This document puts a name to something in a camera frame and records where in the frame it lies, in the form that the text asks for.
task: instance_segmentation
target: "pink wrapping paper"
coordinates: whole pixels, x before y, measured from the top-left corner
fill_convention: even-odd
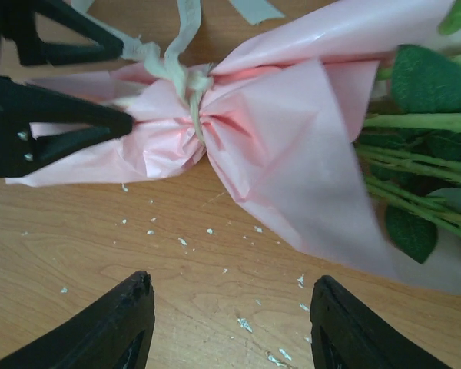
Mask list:
[[[400,272],[413,261],[383,240],[351,145],[380,56],[434,36],[452,3],[343,0],[248,40],[211,71],[214,86],[200,109],[206,147],[171,83],[156,80],[141,63],[38,80],[98,102],[134,95],[126,112],[138,123],[126,137],[7,182],[156,180],[190,170],[207,152],[236,203],[298,251],[455,291],[458,276],[450,286],[431,285]],[[35,135],[63,129],[34,126]],[[437,279],[446,271],[433,273]]]

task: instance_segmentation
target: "debris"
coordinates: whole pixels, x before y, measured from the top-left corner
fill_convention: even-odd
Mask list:
[[[201,207],[205,206],[206,204],[210,204],[211,202],[217,200],[220,196],[223,196],[225,195],[226,192],[222,192],[221,194],[218,194],[217,196],[215,196],[214,198],[211,198],[210,200],[208,200],[207,202],[205,202],[203,205],[201,205]]]
[[[299,287],[304,288],[304,274],[302,274],[298,279],[297,282],[299,282]]]
[[[267,354],[268,354],[268,360],[274,363],[275,365],[277,365],[278,367],[287,367],[286,363],[275,358],[275,356],[273,356],[270,352],[267,352]]]
[[[247,320],[244,319],[243,317],[239,317],[237,319],[237,322],[239,322],[240,324],[240,327],[241,328],[244,328],[246,331],[248,331],[249,333],[253,333],[253,328],[251,328],[251,326],[249,325],[249,323],[247,323]]]
[[[287,360],[292,360],[292,357],[283,349],[279,348],[278,351],[287,359]]]

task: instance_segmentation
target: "wood grain surface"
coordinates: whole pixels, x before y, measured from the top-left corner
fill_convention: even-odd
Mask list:
[[[252,27],[226,0],[203,1],[204,27],[183,61],[221,60],[243,40],[324,2],[273,3],[287,19]],[[162,47],[179,27],[169,0],[98,0],[91,13]],[[51,35],[67,37],[62,30]],[[122,64],[26,70],[10,45],[3,55],[2,72],[15,78]],[[260,225],[232,202],[206,159],[179,178],[127,189],[26,188],[0,180],[0,358],[143,269],[156,298],[149,368],[276,367],[268,354],[288,368],[312,368],[309,314],[300,304],[309,305],[314,282],[330,274],[410,340],[461,369],[461,296],[352,271],[300,254],[266,228],[257,232]],[[240,317],[253,333],[240,327]]]

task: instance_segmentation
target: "black clamp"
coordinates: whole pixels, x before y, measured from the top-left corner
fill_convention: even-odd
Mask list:
[[[0,369],[145,369],[154,289],[138,271],[46,335],[0,360]]]
[[[95,45],[44,42],[41,14],[90,38]],[[122,40],[62,0],[0,0],[1,38],[12,40],[21,65],[71,65],[119,58]],[[31,123],[67,123],[89,128],[34,138]],[[127,135],[133,118],[113,108],[0,76],[0,178],[23,177],[83,148]]]
[[[317,369],[450,369],[330,276],[314,285],[310,321]]]

